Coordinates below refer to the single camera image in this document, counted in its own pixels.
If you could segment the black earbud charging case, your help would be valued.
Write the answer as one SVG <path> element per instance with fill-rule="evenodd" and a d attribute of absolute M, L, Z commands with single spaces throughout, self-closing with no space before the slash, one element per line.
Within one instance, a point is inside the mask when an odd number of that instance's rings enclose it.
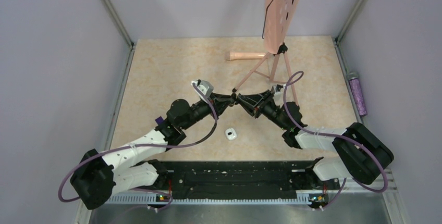
<path fill-rule="evenodd" d="M 232 93 L 231 94 L 231 107 L 233 107 L 234 105 L 238 104 L 238 99 L 237 99 L 237 94 L 236 93 Z"/>

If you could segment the white earbud charging case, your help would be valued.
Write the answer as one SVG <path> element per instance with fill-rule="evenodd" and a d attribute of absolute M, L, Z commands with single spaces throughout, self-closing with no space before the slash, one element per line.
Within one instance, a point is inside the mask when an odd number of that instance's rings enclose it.
<path fill-rule="evenodd" d="M 237 139 L 237 137 L 238 137 L 236 130 L 234 128 L 226 129 L 225 136 L 229 141 L 233 141 L 233 140 Z"/>

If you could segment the pink music stand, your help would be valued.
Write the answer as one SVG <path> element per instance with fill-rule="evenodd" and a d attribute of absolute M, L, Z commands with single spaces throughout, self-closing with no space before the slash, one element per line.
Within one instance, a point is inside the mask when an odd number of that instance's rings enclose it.
<path fill-rule="evenodd" d="M 236 93 L 254 73 L 267 78 L 270 83 L 278 83 L 275 80 L 275 74 L 281 55 L 284 57 L 287 75 L 291 76 L 292 70 L 285 38 L 298 3 L 299 0 L 265 0 L 262 39 L 266 53 L 263 55 L 228 52 L 226 55 L 227 60 L 259 60 L 247 75 L 234 86 L 233 93 Z"/>

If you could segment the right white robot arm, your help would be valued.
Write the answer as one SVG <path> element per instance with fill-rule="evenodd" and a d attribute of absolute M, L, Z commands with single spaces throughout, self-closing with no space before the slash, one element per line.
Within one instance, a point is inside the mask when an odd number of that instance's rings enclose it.
<path fill-rule="evenodd" d="M 394 160 L 392 151 L 366 126 L 354 122 L 347 128 L 312 128 L 305 125 L 295 102 L 275 103 L 283 94 L 281 85 L 259 94 L 238 94 L 237 103 L 254 118 L 265 116 L 283 130 L 284 142 L 297 149 L 321 149 L 337 153 L 335 158 L 321 158 L 306 173 L 306 183 L 319 189 L 329 179 L 352 177 L 361 184 L 372 184 L 384 176 Z"/>

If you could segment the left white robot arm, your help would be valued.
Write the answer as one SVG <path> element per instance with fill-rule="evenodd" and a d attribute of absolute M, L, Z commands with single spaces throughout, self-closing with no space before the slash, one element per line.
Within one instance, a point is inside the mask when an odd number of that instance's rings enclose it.
<path fill-rule="evenodd" d="M 98 152 L 87 151 L 81 162 L 64 179 L 88 210 L 104 205 L 113 195 L 141 186 L 161 189 L 167 183 L 167 170 L 157 160 L 146 164 L 143 160 L 172 148 L 198 145 L 207 140 L 215 131 L 220 115 L 237 102 L 235 94 L 223 95 L 204 93 L 197 90 L 200 100 L 190 105 L 185 99 L 172 102 L 166 118 L 157 126 L 121 147 Z M 211 116 L 214 124 L 202 139 L 182 145 L 186 138 L 184 131 L 203 118 Z"/>

